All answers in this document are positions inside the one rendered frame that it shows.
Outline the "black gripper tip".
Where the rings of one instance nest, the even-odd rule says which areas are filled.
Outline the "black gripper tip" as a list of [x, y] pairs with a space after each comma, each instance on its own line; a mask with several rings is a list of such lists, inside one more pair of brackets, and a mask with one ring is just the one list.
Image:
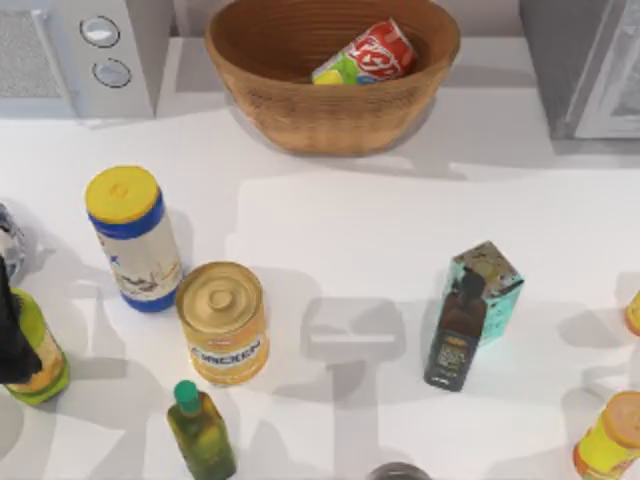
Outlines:
[[42, 362], [23, 333], [20, 301], [11, 291], [4, 257], [0, 254], [0, 384], [27, 384]]

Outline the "grey round can top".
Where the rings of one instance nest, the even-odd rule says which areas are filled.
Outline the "grey round can top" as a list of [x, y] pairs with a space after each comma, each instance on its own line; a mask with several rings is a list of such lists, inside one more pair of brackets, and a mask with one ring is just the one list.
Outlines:
[[424, 470], [405, 462], [388, 462], [371, 470], [365, 480], [433, 480]]

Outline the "dark brown bottle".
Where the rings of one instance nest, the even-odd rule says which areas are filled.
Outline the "dark brown bottle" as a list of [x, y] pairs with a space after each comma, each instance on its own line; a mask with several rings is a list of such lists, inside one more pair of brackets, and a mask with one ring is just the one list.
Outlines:
[[484, 328], [486, 282], [469, 267], [456, 279], [441, 308], [431, 344], [424, 380], [427, 384], [460, 392], [470, 371]]

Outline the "red and white can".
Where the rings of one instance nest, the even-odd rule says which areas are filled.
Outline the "red and white can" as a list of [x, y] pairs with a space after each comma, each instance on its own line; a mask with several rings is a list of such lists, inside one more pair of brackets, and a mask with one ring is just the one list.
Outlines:
[[393, 18], [372, 25], [312, 72], [315, 85], [368, 85], [405, 76], [418, 59]]

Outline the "green-capped olive oil bottle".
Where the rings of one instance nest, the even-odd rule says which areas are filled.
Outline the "green-capped olive oil bottle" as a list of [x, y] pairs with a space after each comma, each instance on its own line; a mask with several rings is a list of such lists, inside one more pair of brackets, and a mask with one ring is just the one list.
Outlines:
[[173, 390], [167, 421], [194, 480], [229, 480], [236, 474], [235, 455], [226, 423], [211, 397], [190, 380]]

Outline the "yellow-lidded blue white canister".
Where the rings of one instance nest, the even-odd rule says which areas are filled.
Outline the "yellow-lidded blue white canister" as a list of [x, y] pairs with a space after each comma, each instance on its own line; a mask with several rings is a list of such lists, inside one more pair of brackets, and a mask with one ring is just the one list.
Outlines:
[[155, 177], [140, 166], [108, 168], [87, 185], [85, 206], [124, 300], [143, 313], [172, 307], [183, 265]]

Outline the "yellow chicken can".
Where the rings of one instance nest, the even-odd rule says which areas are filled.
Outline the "yellow chicken can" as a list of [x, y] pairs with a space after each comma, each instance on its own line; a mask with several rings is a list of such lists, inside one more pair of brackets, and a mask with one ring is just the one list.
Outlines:
[[192, 365], [210, 383], [238, 385], [265, 366], [264, 294], [247, 267], [230, 261], [197, 267], [181, 281], [176, 309]]

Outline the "pale microwave oven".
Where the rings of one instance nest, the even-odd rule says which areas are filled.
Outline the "pale microwave oven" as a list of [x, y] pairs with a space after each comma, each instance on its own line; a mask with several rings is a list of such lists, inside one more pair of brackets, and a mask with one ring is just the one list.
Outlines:
[[[0, 0], [0, 119], [154, 117], [174, 15], [173, 0]], [[118, 25], [112, 48], [82, 38], [80, 21], [95, 16]], [[126, 87], [94, 78], [109, 58], [131, 70]]]

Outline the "teal patterned box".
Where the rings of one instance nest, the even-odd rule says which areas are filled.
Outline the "teal patterned box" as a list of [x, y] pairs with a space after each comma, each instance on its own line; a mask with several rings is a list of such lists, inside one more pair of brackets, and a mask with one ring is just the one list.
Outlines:
[[491, 241], [485, 241], [451, 259], [443, 296], [458, 290], [462, 278], [473, 271], [484, 279], [481, 299], [487, 306], [480, 345], [500, 338], [512, 316], [524, 278]]

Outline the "brown woven basket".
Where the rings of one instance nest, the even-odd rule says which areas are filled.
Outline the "brown woven basket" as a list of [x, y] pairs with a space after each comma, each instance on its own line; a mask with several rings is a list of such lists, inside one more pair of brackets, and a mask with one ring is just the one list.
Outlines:
[[[399, 79], [315, 85], [313, 70], [392, 19], [417, 59]], [[454, 17], [433, 0], [231, 0], [209, 20], [208, 54], [239, 109], [294, 153], [387, 149], [426, 113], [459, 52]]]

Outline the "round microwave knob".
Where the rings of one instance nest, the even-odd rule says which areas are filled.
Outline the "round microwave knob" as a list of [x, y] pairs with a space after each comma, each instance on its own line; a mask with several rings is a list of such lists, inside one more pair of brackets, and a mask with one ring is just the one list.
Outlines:
[[112, 48], [120, 40], [118, 25], [108, 17], [95, 16], [80, 21], [79, 30], [82, 38], [97, 48]]
[[103, 86], [120, 89], [126, 87], [132, 80], [129, 67], [120, 60], [109, 58], [92, 66], [94, 78]]

